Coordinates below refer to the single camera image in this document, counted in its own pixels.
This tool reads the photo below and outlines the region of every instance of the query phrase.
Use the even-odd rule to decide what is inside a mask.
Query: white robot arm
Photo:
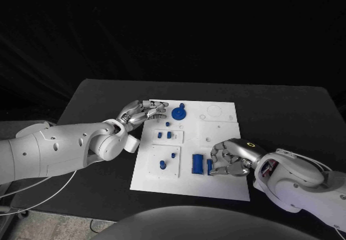
[[[25,128],[0,141],[0,185],[15,180],[52,177],[113,160],[123,149],[134,153],[140,140],[129,132],[149,119],[166,118],[169,104],[134,101],[117,119],[100,123]]]
[[[232,138],[212,148],[211,158],[218,161],[217,153],[231,164],[211,170],[209,174],[237,177],[247,176],[254,169],[254,187],[286,211],[309,211],[329,226],[346,232],[346,174],[332,171],[318,161],[296,153],[277,149],[266,150],[245,139]]]

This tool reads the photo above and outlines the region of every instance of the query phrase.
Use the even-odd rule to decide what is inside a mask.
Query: table
[[[294,151],[346,172],[346,124],[322,87],[87,79],[58,124],[103,122],[119,116],[132,101],[149,99],[234,102],[244,139],[269,151],[277,148]],[[143,125],[132,135],[142,138],[142,132]],[[338,236],[335,229],[309,212],[290,213],[271,202],[253,187],[254,174],[247,178],[251,202],[130,190],[136,158],[137,153],[123,151],[114,160],[77,171],[65,189],[35,210],[119,221],[166,206],[208,206],[260,216],[322,239]],[[64,186],[71,175],[57,176],[21,192],[12,206],[28,208],[38,204]],[[38,180],[21,182],[28,186],[32,181]]]

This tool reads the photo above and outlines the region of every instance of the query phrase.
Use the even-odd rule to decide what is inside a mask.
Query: wire
[[[44,203],[62,191],[62,189],[67,187],[67,185],[70,184],[70,182],[71,182],[72,177],[75,176],[75,174],[77,174],[77,171],[74,171],[74,174],[72,174],[70,180],[67,181],[65,185],[64,185],[62,188],[59,189],[59,191],[58,191],[45,201],[42,201],[39,204],[36,204],[35,206],[29,207],[29,208],[25,209],[25,210],[19,210],[19,211],[16,211],[16,212],[10,212],[10,213],[6,213],[6,214],[0,214],[0,216],[6,216],[6,215],[12,215],[12,214],[18,214],[18,213],[21,213],[21,212],[25,212],[25,211],[28,211],[29,209],[38,207],[41,204],[44,204]]]
[[[91,221],[90,221],[90,230],[91,230],[96,234],[100,234],[100,231],[96,231],[96,230],[93,229],[93,221],[94,221],[94,219],[91,219]]]
[[[316,163],[318,165],[322,165],[329,171],[333,171],[332,168],[331,168],[328,165],[325,165],[322,162],[319,162],[318,160],[315,160],[315,159],[312,159],[310,157],[303,156],[303,155],[300,155],[300,154],[297,154],[297,153],[294,153],[294,152],[293,152],[293,154],[294,154],[296,156],[305,158],[305,159],[309,160],[310,162]]]
[[[34,186],[39,185],[39,184],[44,183],[49,178],[51,178],[51,177],[45,178],[42,181],[36,182],[34,185],[31,185],[31,186],[22,188],[21,190],[13,191],[13,192],[5,194],[3,196],[0,196],[0,199],[5,198],[5,197],[8,197],[8,196],[10,196],[12,194],[16,194],[16,193],[25,191],[26,189],[32,188]]]
[[[345,237],[344,237],[344,235],[341,234],[341,231],[339,231],[339,229],[335,227],[335,230],[336,230],[336,232],[339,233],[339,235],[341,235],[341,238],[344,239],[344,240],[346,240],[345,239]]]

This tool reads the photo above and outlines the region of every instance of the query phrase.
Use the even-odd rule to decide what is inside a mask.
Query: black curtain
[[[247,9],[208,6],[189,11],[189,17],[181,11],[162,11],[124,17],[114,3],[5,6],[0,88],[6,99],[12,95],[23,104],[62,107],[87,78],[322,86],[333,96],[344,96],[342,3],[287,1]]]

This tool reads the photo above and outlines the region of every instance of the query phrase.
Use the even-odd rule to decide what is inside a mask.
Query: blue object
[[[201,154],[192,155],[192,173],[204,174],[204,155]]]
[[[176,119],[176,120],[183,120],[186,118],[186,110],[185,110],[185,104],[181,103],[181,106],[176,107],[172,111],[172,117]]]
[[[208,176],[211,175],[211,170],[214,169],[214,160],[212,159],[207,159],[207,168],[208,168]]]
[[[165,163],[165,161],[162,160],[160,161],[160,169],[163,170],[166,168],[166,163]]]

